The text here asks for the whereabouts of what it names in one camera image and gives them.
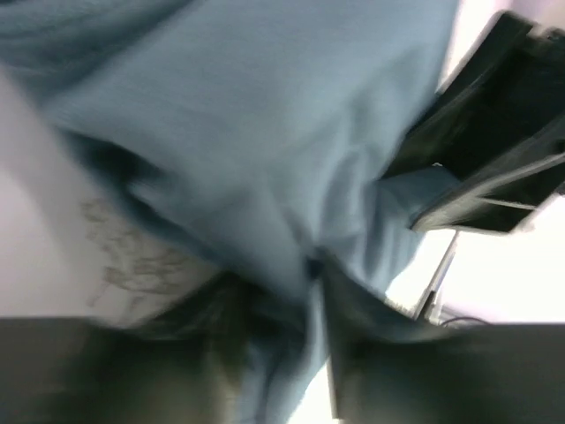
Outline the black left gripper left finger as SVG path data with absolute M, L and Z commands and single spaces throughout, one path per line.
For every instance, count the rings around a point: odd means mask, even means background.
M 1 320 L 4 423 L 226 423 L 248 389 L 263 411 L 302 347 L 297 309 L 219 276 L 129 329 L 79 317 Z

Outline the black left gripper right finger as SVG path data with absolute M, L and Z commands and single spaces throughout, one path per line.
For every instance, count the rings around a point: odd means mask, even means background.
M 389 307 L 333 261 L 321 281 L 339 420 L 563 422 L 562 325 L 442 327 Z

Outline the blue t shirt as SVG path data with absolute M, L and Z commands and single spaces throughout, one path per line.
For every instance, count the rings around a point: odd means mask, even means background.
M 383 293 L 456 183 L 385 179 L 433 101 L 455 1 L 4 1 L 1 63 L 106 194 L 250 277 L 242 423 L 284 423 L 323 366 L 333 253 Z

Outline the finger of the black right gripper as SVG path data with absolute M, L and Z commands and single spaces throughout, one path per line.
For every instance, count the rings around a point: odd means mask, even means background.
M 564 114 L 564 32 L 497 14 L 408 131 L 386 177 L 440 163 L 466 178 Z
M 412 229 L 509 233 L 541 209 L 563 182 L 563 153 L 529 163 L 500 158 L 442 195 Z

